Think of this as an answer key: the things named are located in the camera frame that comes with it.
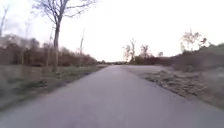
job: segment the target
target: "road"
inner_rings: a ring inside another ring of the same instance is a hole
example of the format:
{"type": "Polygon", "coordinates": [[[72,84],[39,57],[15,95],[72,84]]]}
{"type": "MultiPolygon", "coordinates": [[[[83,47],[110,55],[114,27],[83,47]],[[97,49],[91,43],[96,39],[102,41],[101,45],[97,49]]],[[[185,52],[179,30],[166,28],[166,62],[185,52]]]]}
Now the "road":
{"type": "Polygon", "coordinates": [[[5,112],[0,128],[223,128],[224,112],[110,66],[5,112]]]}

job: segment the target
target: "overcast sky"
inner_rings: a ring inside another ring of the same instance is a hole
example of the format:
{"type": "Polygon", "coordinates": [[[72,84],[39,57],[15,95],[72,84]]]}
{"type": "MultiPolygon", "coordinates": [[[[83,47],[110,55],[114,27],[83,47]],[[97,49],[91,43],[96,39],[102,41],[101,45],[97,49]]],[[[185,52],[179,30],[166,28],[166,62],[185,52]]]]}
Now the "overcast sky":
{"type": "MultiPolygon", "coordinates": [[[[28,36],[49,40],[52,24],[47,18],[30,16],[32,0],[11,1],[7,32],[25,36],[30,17],[28,36]]],[[[137,54],[141,45],[148,44],[155,55],[160,51],[175,55],[181,36],[190,28],[213,44],[224,42],[223,5],[222,0],[98,0],[80,18],[63,19],[59,45],[77,50],[85,28],[84,52],[98,60],[122,60],[122,47],[132,38],[137,54]]]]}

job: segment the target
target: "bare tree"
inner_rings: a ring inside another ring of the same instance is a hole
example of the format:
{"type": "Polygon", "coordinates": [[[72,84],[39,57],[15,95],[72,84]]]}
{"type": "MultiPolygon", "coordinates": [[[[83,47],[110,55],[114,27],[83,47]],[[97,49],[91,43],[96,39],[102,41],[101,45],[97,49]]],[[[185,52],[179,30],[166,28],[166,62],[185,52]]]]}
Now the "bare tree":
{"type": "Polygon", "coordinates": [[[163,57],[163,52],[159,52],[158,57],[163,57]]]}
{"type": "Polygon", "coordinates": [[[85,38],[85,29],[83,29],[82,38],[81,38],[81,41],[80,41],[80,55],[82,55],[82,52],[83,52],[83,41],[84,41],[84,38],[85,38]]]}
{"type": "Polygon", "coordinates": [[[130,52],[131,52],[131,47],[130,45],[127,45],[126,47],[123,47],[125,52],[124,52],[124,58],[126,60],[126,62],[128,61],[129,57],[130,57],[130,52]]]}
{"type": "Polygon", "coordinates": [[[135,58],[135,43],[136,43],[136,40],[132,39],[131,40],[131,53],[130,53],[131,54],[131,60],[133,60],[135,58]]]}
{"type": "Polygon", "coordinates": [[[149,50],[149,46],[148,45],[142,45],[142,47],[141,47],[141,56],[143,58],[148,58],[149,57],[148,50],[149,50]]]}
{"type": "Polygon", "coordinates": [[[184,42],[187,42],[187,49],[193,51],[192,46],[194,45],[195,41],[199,40],[199,37],[201,37],[200,33],[198,33],[198,32],[193,33],[192,30],[190,29],[190,32],[185,32],[185,34],[182,37],[182,40],[184,42]]]}
{"type": "Polygon", "coordinates": [[[35,8],[43,11],[45,15],[55,24],[54,35],[54,64],[53,71],[57,71],[58,65],[58,39],[63,17],[73,18],[83,13],[95,0],[35,0],[35,8]]]}
{"type": "Polygon", "coordinates": [[[9,7],[10,7],[9,4],[7,4],[6,6],[2,5],[3,13],[2,13],[1,24],[0,24],[0,37],[2,36],[3,29],[5,27],[5,21],[6,21],[6,16],[8,14],[8,11],[9,11],[9,7]]]}

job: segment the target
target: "dry grass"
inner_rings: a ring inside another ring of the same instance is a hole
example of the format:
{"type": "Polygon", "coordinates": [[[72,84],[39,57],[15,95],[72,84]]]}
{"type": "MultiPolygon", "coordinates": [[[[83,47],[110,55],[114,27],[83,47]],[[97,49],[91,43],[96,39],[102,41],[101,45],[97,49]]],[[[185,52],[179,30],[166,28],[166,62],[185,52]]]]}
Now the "dry grass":
{"type": "Polygon", "coordinates": [[[46,67],[0,66],[0,110],[52,92],[103,67],[60,67],[55,74],[46,67]]]}
{"type": "Polygon", "coordinates": [[[200,72],[183,72],[161,66],[129,66],[125,69],[182,97],[197,98],[224,109],[222,67],[200,72]]]}

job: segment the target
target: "dirt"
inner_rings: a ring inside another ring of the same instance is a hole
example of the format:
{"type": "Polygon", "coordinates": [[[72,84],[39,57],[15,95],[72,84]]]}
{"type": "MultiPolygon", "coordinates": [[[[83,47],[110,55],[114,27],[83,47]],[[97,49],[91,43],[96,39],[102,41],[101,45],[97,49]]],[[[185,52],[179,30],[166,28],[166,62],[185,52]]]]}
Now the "dirt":
{"type": "Polygon", "coordinates": [[[197,98],[224,109],[224,68],[182,72],[163,66],[127,66],[139,75],[182,97],[197,98]]]}

